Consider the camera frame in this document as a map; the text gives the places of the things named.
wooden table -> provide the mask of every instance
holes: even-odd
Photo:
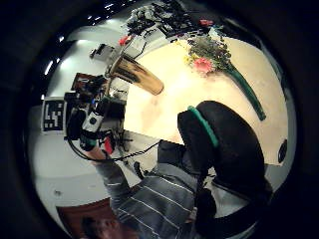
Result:
[[[172,43],[139,59],[163,81],[164,90],[153,96],[130,85],[124,128],[182,143],[177,130],[177,114],[188,106],[195,107],[202,101],[213,100],[240,114],[255,130],[265,162],[279,165],[278,150],[287,138],[288,118],[277,76],[259,49],[236,39],[224,39],[232,55],[231,62],[255,91],[266,120],[259,120],[250,102],[231,78],[224,73],[201,77],[183,61],[186,49]]]

hand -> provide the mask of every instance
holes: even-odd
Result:
[[[92,150],[86,151],[85,155],[100,161],[107,159],[107,156],[101,151],[101,149],[98,146],[94,146]],[[99,162],[96,161],[91,161],[91,163],[93,165],[99,164]]]

ceiling light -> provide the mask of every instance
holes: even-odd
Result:
[[[113,6],[113,5],[114,5],[114,4],[111,3],[111,4],[107,5],[107,6],[105,6],[104,8],[108,8],[108,7],[111,7],[111,6]]]
[[[50,61],[50,63],[48,64],[46,71],[44,72],[44,75],[48,75],[50,68],[52,67],[53,61]]]

cable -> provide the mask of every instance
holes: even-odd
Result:
[[[69,134],[69,124],[70,124],[70,119],[67,123],[67,128],[66,128],[66,137],[68,138],[68,134]],[[141,155],[141,154],[144,154],[146,152],[148,152],[150,149],[152,149],[153,147],[155,147],[156,145],[158,145],[160,142],[158,141],[157,143],[154,143],[153,145],[151,145],[150,147],[148,147],[147,149],[145,150],[142,150],[142,151],[137,151],[137,152],[134,152],[134,153],[131,153],[127,156],[124,156],[124,157],[114,157],[114,158],[108,158],[107,160],[100,160],[100,159],[95,159],[95,158],[91,158],[91,157],[88,157],[87,155],[85,155],[84,153],[82,153],[74,144],[73,142],[68,139],[68,144],[71,148],[71,150],[77,155],[79,156],[80,158],[82,159],[85,159],[85,160],[88,160],[88,161],[96,161],[96,162],[109,162],[110,160],[112,161],[120,161],[120,160],[124,160],[128,157],[134,157],[134,156],[137,156],[137,155]]]

person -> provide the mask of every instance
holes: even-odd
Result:
[[[249,196],[267,191],[262,152],[248,123],[217,102],[202,102],[194,110],[196,114],[185,111],[177,116],[184,146],[162,140],[157,165],[135,191],[130,189],[120,167],[108,160],[97,146],[85,147],[87,156],[104,161],[93,161],[92,164],[104,180],[111,196],[111,208],[118,218],[118,221],[84,219],[89,238],[125,238],[122,230],[114,232],[123,228],[120,225],[134,229],[140,238],[203,238],[197,232],[195,222],[187,219],[194,206],[198,207],[198,214],[204,214],[203,218],[212,218],[216,211],[210,191],[202,188],[212,166],[219,181],[233,190]],[[204,125],[204,120],[213,130]],[[214,131],[218,146],[211,138]],[[239,136],[246,140],[239,142]],[[200,196],[207,200],[197,200]],[[196,201],[201,201],[202,205],[196,205]]]

